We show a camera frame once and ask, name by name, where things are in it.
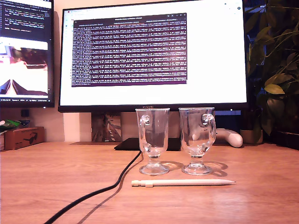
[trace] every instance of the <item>monitor screen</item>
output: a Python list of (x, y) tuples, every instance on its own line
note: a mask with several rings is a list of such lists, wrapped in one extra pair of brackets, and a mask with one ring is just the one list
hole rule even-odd
[(53, 107), (53, 1), (0, 0), (1, 107)]
[(247, 103), (242, 0), (63, 10), (61, 112)]

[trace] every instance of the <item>glass mug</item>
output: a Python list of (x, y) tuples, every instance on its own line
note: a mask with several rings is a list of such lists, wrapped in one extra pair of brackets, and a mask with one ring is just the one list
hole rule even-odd
[(139, 131), (139, 148), (149, 157), (147, 165), (139, 171), (147, 175), (166, 174), (167, 166), (161, 164), (160, 154), (168, 147), (169, 108), (136, 109)]
[(181, 149), (191, 156), (190, 164), (182, 167), (190, 175), (207, 175), (212, 169), (202, 157), (216, 139), (214, 108), (179, 108)]

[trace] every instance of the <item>glass stem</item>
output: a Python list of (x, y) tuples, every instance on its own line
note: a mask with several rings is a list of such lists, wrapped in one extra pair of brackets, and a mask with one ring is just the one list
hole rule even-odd
[(149, 164), (160, 163), (159, 156), (149, 156)]
[(202, 156), (191, 156), (191, 162), (190, 165), (199, 165), (199, 166), (204, 166), (204, 163), (202, 162)]

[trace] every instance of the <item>white stylus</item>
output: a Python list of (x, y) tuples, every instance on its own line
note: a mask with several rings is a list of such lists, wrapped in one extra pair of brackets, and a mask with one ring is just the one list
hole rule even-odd
[(189, 180), (134, 180), (131, 182), (132, 187), (147, 187), (154, 186), (205, 186), (205, 185), (230, 185), (235, 181), (223, 179), (189, 179)]

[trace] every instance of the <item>game controller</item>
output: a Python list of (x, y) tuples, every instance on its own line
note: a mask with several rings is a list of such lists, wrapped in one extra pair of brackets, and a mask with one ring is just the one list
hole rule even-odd
[(232, 147), (239, 148), (243, 144), (243, 138), (237, 132), (225, 128), (216, 128), (216, 139), (227, 141)]

